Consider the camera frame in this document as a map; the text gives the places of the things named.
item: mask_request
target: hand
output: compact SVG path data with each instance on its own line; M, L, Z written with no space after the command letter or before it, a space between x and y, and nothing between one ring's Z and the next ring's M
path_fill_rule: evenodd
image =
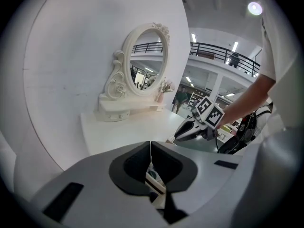
M215 129L220 129L222 126L224 126L226 124L226 118L225 115L223 116L222 120L220 120L220 122L218 123L218 125L216 126Z

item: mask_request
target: ornate mirror frame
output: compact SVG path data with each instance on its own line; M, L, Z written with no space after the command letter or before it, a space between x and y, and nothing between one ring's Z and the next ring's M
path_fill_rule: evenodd
M159 76L153 84L147 89L140 90L136 88L133 83L130 71L130 60L133 46L139 36L144 32L155 32L160 37L163 46L163 60ZM158 89L164 77L164 72L169 61L169 42L170 35L168 27L162 24L147 23L135 28L126 38L123 49L114 52L116 59L113 60L114 70L105 85L106 96L111 100L118 100L127 97L130 93L136 96L152 95Z

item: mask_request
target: person's arm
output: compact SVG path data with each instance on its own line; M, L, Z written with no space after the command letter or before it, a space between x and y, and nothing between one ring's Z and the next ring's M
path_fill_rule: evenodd
M217 128L244 117L260 107L268 98L267 93L274 84L275 80L260 74L239 99L224 109L225 115Z

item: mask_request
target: flower vase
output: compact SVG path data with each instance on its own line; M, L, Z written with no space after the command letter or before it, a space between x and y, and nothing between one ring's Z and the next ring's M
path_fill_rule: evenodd
M162 100L163 100L163 94L164 94L164 93L163 93L163 92L161 92L161 93L160 93L160 95L158 96L158 99L157 99L157 102L158 102L158 103L162 103Z

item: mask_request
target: black panel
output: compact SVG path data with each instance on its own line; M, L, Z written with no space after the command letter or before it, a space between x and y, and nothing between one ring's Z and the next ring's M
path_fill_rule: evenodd
M183 210L177 209L175 207L174 201L172 199L171 193L167 192L166 194L166 204L163 218L169 223L173 224L176 221L179 221L182 218L187 217L188 214Z
M178 136L186 133L189 129L191 129L194 126L193 122L185 122L184 125L182 127L180 127L180 129L175 133L174 138L177 138Z
M46 207L43 213L51 219L60 222L84 186L79 183L68 184L57 197Z
M144 182L150 162L150 142L146 141L112 161L109 168L110 178L128 194L149 196L149 187Z
M226 168L234 169L234 170L238 167L238 164L227 162L227 161L216 161L214 164L223 166Z
M151 142L152 163L168 192L185 191L194 181L198 168L189 158L157 142Z

